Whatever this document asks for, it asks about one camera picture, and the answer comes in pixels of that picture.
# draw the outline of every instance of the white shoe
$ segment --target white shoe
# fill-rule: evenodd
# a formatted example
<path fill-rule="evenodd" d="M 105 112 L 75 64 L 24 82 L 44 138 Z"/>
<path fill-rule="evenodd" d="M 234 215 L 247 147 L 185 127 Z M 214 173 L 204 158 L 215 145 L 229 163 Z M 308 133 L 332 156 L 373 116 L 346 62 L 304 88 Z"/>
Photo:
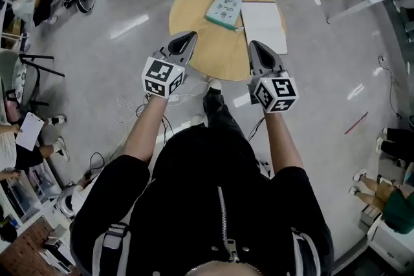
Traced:
<path fill-rule="evenodd" d="M 400 6 L 398 5 L 398 3 L 397 3 L 397 0 L 393 0 L 393 4 L 394 4 L 394 7 L 395 7 L 395 10 L 398 12 L 398 13 L 401 13 L 401 9 L 400 9 Z"/>
<path fill-rule="evenodd" d="M 62 137 L 59 137 L 58 140 L 56 140 L 56 143 L 60 147 L 60 151 L 58 151 L 58 153 L 60 155 L 62 155 L 63 159 L 65 159 L 66 162 L 68 162 L 69 161 L 69 152 L 66 150 L 65 141 L 63 140 Z"/>
<path fill-rule="evenodd" d="M 385 140 L 385 141 L 387 141 L 388 139 L 387 139 L 387 132 L 388 132 L 388 128 L 387 127 L 385 127 L 385 128 L 383 128 L 382 129 L 382 138 Z"/>
<path fill-rule="evenodd" d="M 348 194 L 350 194 L 351 196 L 355 196 L 358 192 L 361 192 L 359 187 L 353 186 L 349 189 Z"/>
<path fill-rule="evenodd" d="M 359 172 L 357 172 L 353 177 L 353 181 L 355 183 L 358 183 L 359 181 L 361 181 L 361 177 L 363 176 L 367 176 L 367 171 L 365 169 L 361 169 Z"/>
<path fill-rule="evenodd" d="M 221 92 L 221 83 L 219 80 L 215 78 L 210 78 L 208 80 L 208 90 L 210 89 L 210 87 Z"/>
<path fill-rule="evenodd" d="M 66 115 L 64 114 L 54 115 L 51 118 L 48 118 L 48 120 L 49 120 L 48 125 L 59 125 L 67 121 Z"/>
<path fill-rule="evenodd" d="M 382 139 L 382 137 L 378 137 L 376 139 L 376 145 L 375 145 L 375 152 L 377 154 L 381 154 L 381 144 L 384 140 Z"/>
<path fill-rule="evenodd" d="M 206 117 L 201 114 L 196 114 L 191 119 L 190 125 L 193 127 L 194 125 L 199 125 L 202 123 L 206 124 Z"/>
<path fill-rule="evenodd" d="M 52 17 L 50 17 L 50 18 L 48 18 L 48 19 L 46 19 L 46 20 L 44 20 L 44 22 L 47 24 L 47 25 L 54 25 L 55 23 L 56 23 L 56 21 L 58 20 L 58 17 L 57 16 L 52 16 Z"/>

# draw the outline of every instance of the notebook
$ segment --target notebook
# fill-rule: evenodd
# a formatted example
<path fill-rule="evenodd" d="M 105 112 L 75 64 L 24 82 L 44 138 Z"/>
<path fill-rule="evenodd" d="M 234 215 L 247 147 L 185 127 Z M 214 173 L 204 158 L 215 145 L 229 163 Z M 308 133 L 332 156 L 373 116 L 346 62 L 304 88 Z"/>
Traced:
<path fill-rule="evenodd" d="M 278 54 L 287 54 L 286 35 L 275 3 L 243 1 L 241 16 L 247 45 L 259 41 Z"/>
<path fill-rule="evenodd" d="M 21 133 L 17 134 L 16 144 L 33 151 L 36 140 L 38 139 L 41 128 L 45 122 L 35 114 L 28 112 L 25 121 L 20 127 Z"/>

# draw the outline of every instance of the wooden tabletop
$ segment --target wooden tabletop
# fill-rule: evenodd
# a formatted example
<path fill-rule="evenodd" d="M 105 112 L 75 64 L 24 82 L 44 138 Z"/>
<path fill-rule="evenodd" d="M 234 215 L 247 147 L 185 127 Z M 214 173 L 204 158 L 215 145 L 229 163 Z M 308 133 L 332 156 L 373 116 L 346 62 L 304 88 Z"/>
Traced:
<path fill-rule="evenodd" d="M 246 36 L 207 21 L 204 15 L 214 0 L 174 0 L 169 13 L 169 33 L 194 30 L 197 44 L 190 65 L 198 71 L 220 80 L 241 81 L 250 78 Z M 286 23 L 279 9 L 283 29 Z M 242 27 L 241 18 L 235 27 Z"/>

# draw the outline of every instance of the hand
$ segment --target hand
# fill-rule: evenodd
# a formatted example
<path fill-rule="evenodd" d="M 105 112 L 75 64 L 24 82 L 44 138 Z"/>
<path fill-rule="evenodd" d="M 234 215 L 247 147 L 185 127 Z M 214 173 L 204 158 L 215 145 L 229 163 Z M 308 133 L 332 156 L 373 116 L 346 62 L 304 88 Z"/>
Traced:
<path fill-rule="evenodd" d="M 21 133 L 22 131 L 20 130 L 20 125 L 18 125 L 18 124 L 11 125 L 10 126 L 10 132 L 12 132 L 14 134 Z"/>

